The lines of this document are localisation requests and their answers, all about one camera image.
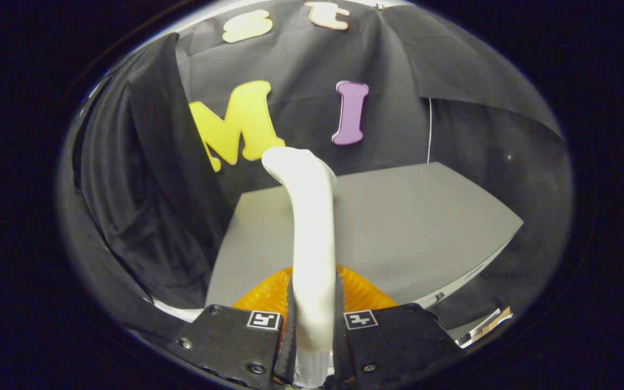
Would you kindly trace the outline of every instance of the black cloth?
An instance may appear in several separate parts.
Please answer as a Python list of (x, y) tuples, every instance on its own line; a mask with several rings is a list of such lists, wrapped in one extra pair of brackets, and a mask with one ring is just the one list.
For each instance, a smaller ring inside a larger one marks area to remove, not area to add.
[(181, 87), (177, 35), (134, 54), (105, 86), (85, 128), (82, 194), (104, 240), (149, 293), (178, 308), (205, 302), (231, 210)]
[(425, 103), (433, 111), (430, 161), (465, 176), (523, 220), (480, 273), (520, 314), (544, 289), (567, 244), (574, 210), (567, 146), (539, 121), (506, 109)]
[[(277, 136), (286, 146), (309, 149), (337, 175), (425, 163), (429, 118), (401, 40), (385, 22), (385, 11), (351, 2), (339, 6), (350, 12), (348, 30), (312, 24), (311, 8), (294, 1), (246, 5), (182, 31), (177, 56), (188, 101), (200, 101), (223, 118), (236, 86), (265, 80), (271, 84), (267, 104)], [(270, 32), (223, 41), (227, 20), (258, 9), (269, 12)], [(364, 138), (357, 144), (332, 144), (339, 127), (339, 81), (369, 87), (362, 106)], [(235, 165), (223, 162), (217, 177), (232, 207), (243, 192), (278, 185), (260, 161), (244, 158)]]
[[(278, 184), (260, 161), (244, 158), (213, 172), (188, 105), (201, 101), (223, 118), (236, 86), (265, 80), (277, 136), (311, 150), (338, 175), (425, 163), (429, 148), (431, 162), (461, 173), (522, 217), (520, 232), (482, 274), (520, 313), (558, 264), (573, 206), (564, 140), (545, 125), (549, 110), (515, 68), (442, 19), (412, 6), (339, 4), (351, 12), (345, 31), (313, 25), (301, 2), (247, 5), (179, 37), (161, 37), (118, 66), (89, 114), (77, 159), (102, 239), (151, 296), (202, 307), (241, 193)], [(270, 32), (223, 42), (228, 19), (260, 8), (274, 21)], [(451, 36), (445, 42), (458, 42), (447, 45), (454, 52), (424, 44), (443, 34)], [(445, 59), (436, 63), (437, 56)], [(480, 61), (486, 65), (478, 68)], [(426, 69), (440, 69), (433, 76), (441, 82), (424, 76)], [(479, 80), (503, 74), (510, 82), (501, 89)], [(365, 137), (348, 146), (331, 139), (339, 81), (369, 86)]]

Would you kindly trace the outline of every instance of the yellow letter m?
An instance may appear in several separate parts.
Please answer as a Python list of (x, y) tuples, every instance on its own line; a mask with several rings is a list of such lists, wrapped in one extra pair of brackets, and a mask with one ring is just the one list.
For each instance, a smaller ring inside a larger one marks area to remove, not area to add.
[(262, 158), (268, 148), (285, 146), (271, 124), (267, 106), (270, 91), (271, 85), (262, 80), (235, 87), (230, 94), (225, 119), (219, 118), (200, 101), (189, 104), (213, 170), (220, 171), (220, 160), (211, 155), (209, 146), (228, 164), (235, 165), (241, 133), (245, 140), (242, 156), (250, 161)]

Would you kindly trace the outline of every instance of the screw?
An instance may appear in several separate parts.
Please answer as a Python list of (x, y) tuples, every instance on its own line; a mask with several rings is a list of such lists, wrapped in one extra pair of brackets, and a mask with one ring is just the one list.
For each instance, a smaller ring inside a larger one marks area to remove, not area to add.
[(263, 373), (267, 372), (267, 369), (264, 368), (264, 366), (258, 365), (257, 363), (251, 363), (249, 368), (250, 368), (250, 371), (252, 371), (253, 373), (257, 375), (262, 375)]
[(191, 349), (191, 341), (186, 337), (180, 338), (180, 346), (184, 349)]

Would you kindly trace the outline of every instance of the black fabric backdrop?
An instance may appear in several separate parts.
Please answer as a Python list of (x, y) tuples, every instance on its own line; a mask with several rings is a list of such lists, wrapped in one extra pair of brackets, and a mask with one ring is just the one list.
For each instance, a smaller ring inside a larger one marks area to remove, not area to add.
[[(136, 346), (87, 298), (56, 239), (51, 206), (60, 128), (118, 56), (101, 59), (61, 96), (107, 47), (164, 7), (52, 2), (33, 12), (27, 3), (0, 4), (0, 388), (208, 386)], [(559, 302), (553, 291), (545, 294), (522, 327), (432, 385), (624, 388), (624, 2), (431, 7), (513, 59), (552, 105), (574, 151), (584, 206), (566, 258), (585, 259)], [(115, 53), (160, 27), (132, 35)], [(589, 241), (594, 215), (599, 223)], [(566, 270), (552, 281), (558, 293), (574, 267)], [(529, 318), (543, 320), (522, 334), (534, 325)]]
[[(525, 221), (484, 276), (518, 315), (555, 269), (571, 218), (564, 141), (540, 121), (502, 108), (528, 102), (520, 111), (554, 122), (541, 115), (542, 98), (494, 51), (440, 18), (413, 6), (342, 6), (351, 12), (346, 31), (313, 25), (299, 2), (277, 2), (265, 7), (274, 30), (225, 44), (222, 25), (262, 5), (237, 8), (190, 27), (177, 42), (176, 35), (158, 39), (112, 73), (88, 108), (77, 161), (80, 187), (107, 244), (152, 296), (180, 308), (203, 306), (230, 210), (241, 193), (277, 183), (259, 161), (238, 159), (213, 173), (186, 103), (201, 101), (222, 118), (236, 86), (263, 79), (272, 86), (268, 106), (277, 136), (311, 150), (338, 175), (425, 163), (432, 129), (431, 161), (473, 180)], [(431, 44), (446, 37), (446, 46)], [(425, 69), (439, 81), (419, 74)], [(511, 82), (501, 82), (505, 76)], [(334, 86), (342, 80), (364, 82), (370, 94), (365, 138), (339, 147), (330, 139), (340, 115)], [(454, 311), (473, 321), (480, 308)]]

